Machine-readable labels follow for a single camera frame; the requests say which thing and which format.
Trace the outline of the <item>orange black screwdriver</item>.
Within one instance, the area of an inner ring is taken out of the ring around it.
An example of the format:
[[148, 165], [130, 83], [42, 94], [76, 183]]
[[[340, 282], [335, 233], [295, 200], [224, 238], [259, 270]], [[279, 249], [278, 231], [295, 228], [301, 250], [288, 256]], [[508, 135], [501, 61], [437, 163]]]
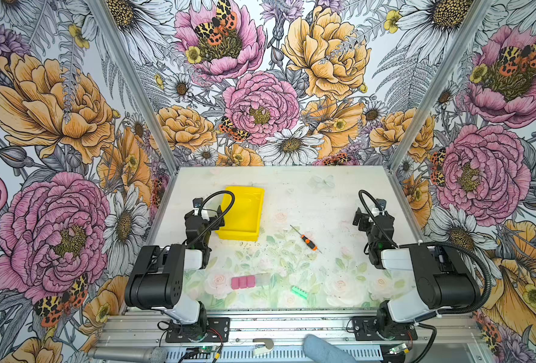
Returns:
[[316, 251], [316, 252], [319, 252], [319, 248], [317, 247], [317, 245], [314, 243], [313, 240], [309, 239], [305, 234], [302, 234], [296, 227], [294, 227], [293, 225], [291, 225], [291, 228], [296, 231], [296, 233], [299, 234], [301, 240], [307, 245], [308, 248], [310, 248], [312, 251]]

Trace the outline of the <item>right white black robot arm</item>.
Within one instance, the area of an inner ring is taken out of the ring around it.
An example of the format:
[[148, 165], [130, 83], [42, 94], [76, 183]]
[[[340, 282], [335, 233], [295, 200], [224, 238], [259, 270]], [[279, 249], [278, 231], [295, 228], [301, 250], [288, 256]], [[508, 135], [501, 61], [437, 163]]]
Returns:
[[488, 299], [490, 279], [479, 287], [464, 257], [476, 254], [448, 243], [397, 245], [392, 237], [395, 219], [384, 201], [356, 210], [353, 225], [366, 234], [364, 253], [376, 269], [411, 272], [414, 287], [398, 298], [382, 302], [373, 317], [352, 321], [358, 340], [405, 339], [416, 335], [420, 323], [441, 315], [466, 314]]

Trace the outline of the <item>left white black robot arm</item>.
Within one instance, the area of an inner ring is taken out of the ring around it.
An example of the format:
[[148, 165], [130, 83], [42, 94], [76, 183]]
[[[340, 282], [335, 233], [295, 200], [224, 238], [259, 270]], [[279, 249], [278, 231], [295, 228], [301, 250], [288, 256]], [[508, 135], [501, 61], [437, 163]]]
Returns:
[[183, 293], [186, 271], [207, 268], [212, 252], [213, 231], [224, 227], [225, 217], [236, 198], [228, 191], [195, 198], [192, 211], [184, 216], [186, 239], [166, 247], [142, 247], [124, 291], [128, 307], [168, 316], [180, 327], [207, 330], [207, 311], [202, 302]]

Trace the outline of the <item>yellow plastic bin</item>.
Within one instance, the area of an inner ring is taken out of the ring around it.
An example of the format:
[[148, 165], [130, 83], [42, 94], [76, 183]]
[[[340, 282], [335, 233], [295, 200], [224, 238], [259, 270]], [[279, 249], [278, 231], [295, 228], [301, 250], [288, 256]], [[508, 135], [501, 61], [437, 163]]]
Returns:
[[216, 232], [219, 239], [256, 242], [265, 191], [249, 186], [229, 186], [226, 190], [232, 192], [236, 200], [224, 216], [224, 227]]

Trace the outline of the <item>pink block strip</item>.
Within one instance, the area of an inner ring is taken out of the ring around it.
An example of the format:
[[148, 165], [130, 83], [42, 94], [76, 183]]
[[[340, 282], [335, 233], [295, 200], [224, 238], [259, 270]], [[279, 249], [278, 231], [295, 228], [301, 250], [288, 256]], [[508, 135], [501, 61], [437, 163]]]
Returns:
[[240, 276], [231, 279], [231, 288], [233, 290], [253, 288], [256, 286], [256, 284], [257, 282], [255, 275]]

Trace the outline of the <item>green toothed plastic piece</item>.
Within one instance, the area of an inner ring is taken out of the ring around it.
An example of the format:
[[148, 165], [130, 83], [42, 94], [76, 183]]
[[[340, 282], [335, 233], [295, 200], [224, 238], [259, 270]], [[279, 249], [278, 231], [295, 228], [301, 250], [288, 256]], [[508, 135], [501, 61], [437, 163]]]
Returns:
[[291, 286], [291, 292], [303, 300], [308, 300], [308, 293], [297, 286]]

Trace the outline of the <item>grey cylinder microphone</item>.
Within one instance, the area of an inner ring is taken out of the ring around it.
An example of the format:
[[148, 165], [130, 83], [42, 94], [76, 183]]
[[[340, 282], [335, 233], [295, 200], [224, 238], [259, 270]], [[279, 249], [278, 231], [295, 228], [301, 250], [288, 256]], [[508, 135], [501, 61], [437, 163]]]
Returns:
[[168, 351], [160, 347], [95, 347], [88, 352], [94, 359], [142, 363], [166, 362], [167, 355]]

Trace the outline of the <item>blue grey cloth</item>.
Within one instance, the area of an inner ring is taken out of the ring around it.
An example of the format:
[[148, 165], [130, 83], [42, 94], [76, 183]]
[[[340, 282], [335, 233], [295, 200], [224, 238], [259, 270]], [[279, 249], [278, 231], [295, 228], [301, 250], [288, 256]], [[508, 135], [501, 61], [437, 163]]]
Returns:
[[349, 353], [312, 334], [305, 336], [303, 352], [306, 357], [317, 363], [356, 363]]

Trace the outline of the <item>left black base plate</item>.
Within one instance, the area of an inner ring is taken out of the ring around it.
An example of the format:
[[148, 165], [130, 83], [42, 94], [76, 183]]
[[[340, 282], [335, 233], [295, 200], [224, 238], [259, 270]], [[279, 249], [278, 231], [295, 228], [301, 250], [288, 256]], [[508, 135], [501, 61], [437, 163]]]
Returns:
[[230, 318], [208, 318], [192, 325], [172, 324], [164, 336], [165, 343], [226, 343], [229, 340]]

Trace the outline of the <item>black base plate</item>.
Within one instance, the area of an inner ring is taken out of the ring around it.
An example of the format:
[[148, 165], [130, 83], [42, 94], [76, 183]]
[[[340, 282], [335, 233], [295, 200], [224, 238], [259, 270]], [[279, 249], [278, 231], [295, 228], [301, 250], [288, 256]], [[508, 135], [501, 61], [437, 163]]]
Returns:
[[416, 341], [418, 339], [414, 325], [395, 323], [391, 320], [382, 322], [372, 316], [357, 316], [351, 319], [356, 341]]
[[172, 324], [164, 336], [165, 343], [226, 343], [229, 340], [230, 318], [208, 318], [192, 325]]

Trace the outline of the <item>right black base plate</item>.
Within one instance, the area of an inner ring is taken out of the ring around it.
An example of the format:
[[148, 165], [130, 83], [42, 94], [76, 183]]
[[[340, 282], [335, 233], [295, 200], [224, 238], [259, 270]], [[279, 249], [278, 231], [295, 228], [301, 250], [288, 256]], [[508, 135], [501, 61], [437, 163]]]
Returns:
[[351, 319], [356, 341], [416, 341], [418, 339], [414, 325], [395, 323], [391, 320], [382, 322], [372, 316], [357, 316]]

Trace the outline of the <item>aluminium front rail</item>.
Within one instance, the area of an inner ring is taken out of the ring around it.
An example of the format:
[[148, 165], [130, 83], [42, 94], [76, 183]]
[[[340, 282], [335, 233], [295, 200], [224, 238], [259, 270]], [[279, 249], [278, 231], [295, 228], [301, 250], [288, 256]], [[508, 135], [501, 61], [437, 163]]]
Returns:
[[[373, 316], [373, 310], [281, 310], [281, 311], [215, 311], [210, 319], [230, 319], [228, 346], [251, 345], [255, 338], [266, 338], [281, 345], [298, 345], [307, 334], [332, 343], [353, 343], [351, 323], [354, 317]], [[166, 346], [165, 335], [158, 328], [167, 317], [156, 312], [132, 309], [110, 318], [103, 328], [97, 346]], [[437, 328], [437, 344], [480, 343], [480, 333], [468, 314], [443, 316], [427, 321]]]

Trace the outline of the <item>white hook bracket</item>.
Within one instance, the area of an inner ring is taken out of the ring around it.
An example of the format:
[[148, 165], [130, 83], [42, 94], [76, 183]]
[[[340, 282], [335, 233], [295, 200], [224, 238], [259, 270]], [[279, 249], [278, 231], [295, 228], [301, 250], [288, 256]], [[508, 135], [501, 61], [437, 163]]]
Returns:
[[254, 357], [271, 353], [275, 346], [273, 340], [269, 338], [255, 338], [252, 342], [254, 343]]

